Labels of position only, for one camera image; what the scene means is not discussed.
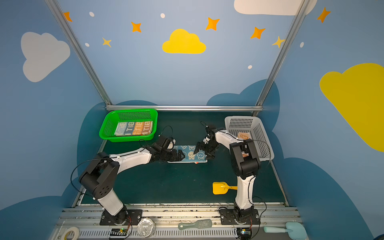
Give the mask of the green plastic basket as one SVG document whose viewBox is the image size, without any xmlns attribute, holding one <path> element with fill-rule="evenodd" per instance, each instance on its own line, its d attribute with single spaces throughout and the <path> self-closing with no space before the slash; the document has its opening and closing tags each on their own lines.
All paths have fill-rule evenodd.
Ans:
<svg viewBox="0 0 384 240">
<path fill-rule="evenodd" d="M 106 115 L 99 131 L 113 143 L 152 140 L 157 131 L 158 112 L 153 109 L 117 110 Z"/>
</svg>

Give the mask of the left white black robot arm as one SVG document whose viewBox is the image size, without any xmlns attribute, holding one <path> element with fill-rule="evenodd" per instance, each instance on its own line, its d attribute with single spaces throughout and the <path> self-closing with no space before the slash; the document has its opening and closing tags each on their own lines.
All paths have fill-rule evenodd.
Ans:
<svg viewBox="0 0 384 240">
<path fill-rule="evenodd" d="M 167 147 L 146 147 L 119 155 L 101 153 L 97 158 L 91 160 L 80 175 L 79 182 L 107 213 L 116 217 L 125 212 L 123 202 L 114 191 L 118 174 L 156 161 L 180 162 L 185 157 L 183 151 Z"/>
</svg>

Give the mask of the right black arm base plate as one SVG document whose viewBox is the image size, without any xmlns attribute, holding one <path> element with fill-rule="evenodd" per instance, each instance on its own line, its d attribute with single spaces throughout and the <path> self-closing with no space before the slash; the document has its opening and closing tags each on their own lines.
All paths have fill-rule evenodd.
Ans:
<svg viewBox="0 0 384 240">
<path fill-rule="evenodd" d="M 220 208 L 222 225 L 258 225 L 261 223 L 258 210 L 249 208 L 245 210 Z"/>
</svg>

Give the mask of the striped rabbit text towel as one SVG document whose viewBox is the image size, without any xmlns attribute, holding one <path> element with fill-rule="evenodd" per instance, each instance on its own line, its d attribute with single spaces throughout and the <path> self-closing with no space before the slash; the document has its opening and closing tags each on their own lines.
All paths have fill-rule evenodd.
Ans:
<svg viewBox="0 0 384 240">
<path fill-rule="evenodd" d="M 120 122 L 115 130 L 115 136 L 146 136 L 153 131 L 153 121 Z"/>
</svg>

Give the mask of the teal owl pattern towel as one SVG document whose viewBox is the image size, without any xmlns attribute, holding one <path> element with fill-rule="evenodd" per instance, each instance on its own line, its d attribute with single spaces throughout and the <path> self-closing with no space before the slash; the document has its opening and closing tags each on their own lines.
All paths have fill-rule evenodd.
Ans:
<svg viewBox="0 0 384 240">
<path fill-rule="evenodd" d="M 207 156 L 204 151 L 198 151 L 194 154 L 196 150 L 196 146 L 174 146 L 173 149 L 181 150 L 185 155 L 185 158 L 178 162 L 169 162 L 171 164 L 199 164 L 199 163 L 207 163 Z"/>
</svg>

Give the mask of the grey plastic basket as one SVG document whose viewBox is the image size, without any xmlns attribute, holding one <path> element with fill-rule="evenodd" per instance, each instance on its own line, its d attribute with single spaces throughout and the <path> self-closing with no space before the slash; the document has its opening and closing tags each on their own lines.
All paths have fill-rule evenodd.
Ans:
<svg viewBox="0 0 384 240">
<path fill-rule="evenodd" d="M 254 140 L 260 161 L 271 161 L 275 154 L 261 119 L 250 116 L 228 116 L 226 130 L 237 137 L 239 132 L 250 133 Z"/>
</svg>

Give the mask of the orange pattern towel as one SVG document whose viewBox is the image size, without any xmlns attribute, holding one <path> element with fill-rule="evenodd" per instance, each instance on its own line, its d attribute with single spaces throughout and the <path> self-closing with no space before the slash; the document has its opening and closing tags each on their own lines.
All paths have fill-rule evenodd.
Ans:
<svg viewBox="0 0 384 240">
<path fill-rule="evenodd" d="M 239 140 L 249 140 L 252 139 L 252 136 L 250 133 L 239 132 L 237 138 Z"/>
</svg>

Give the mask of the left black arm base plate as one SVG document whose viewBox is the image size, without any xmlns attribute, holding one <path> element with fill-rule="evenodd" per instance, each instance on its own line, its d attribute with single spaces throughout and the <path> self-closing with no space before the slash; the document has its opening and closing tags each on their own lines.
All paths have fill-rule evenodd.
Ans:
<svg viewBox="0 0 384 240">
<path fill-rule="evenodd" d="M 116 216 L 113 216 L 104 210 L 100 226 L 127 226 L 128 224 L 136 226 L 142 219 L 142 213 L 142 210 L 122 209 Z"/>
</svg>

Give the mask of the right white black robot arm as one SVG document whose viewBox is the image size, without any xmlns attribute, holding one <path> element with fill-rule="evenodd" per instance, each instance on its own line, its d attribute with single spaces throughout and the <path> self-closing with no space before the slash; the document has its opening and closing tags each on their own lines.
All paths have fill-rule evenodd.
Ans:
<svg viewBox="0 0 384 240">
<path fill-rule="evenodd" d="M 216 129 L 206 125 L 206 137 L 196 144 L 195 154 L 202 151 L 208 160 L 215 158 L 219 146 L 224 146 L 231 155 L 232 169 L 237 176 L 237 195 L 235 210 L 240 215 L 249 214 L 254 209 L 253 185 L 261 168 L 255 142 L 251 139 L 239 139 L 225 129 Z"/>
</svg>

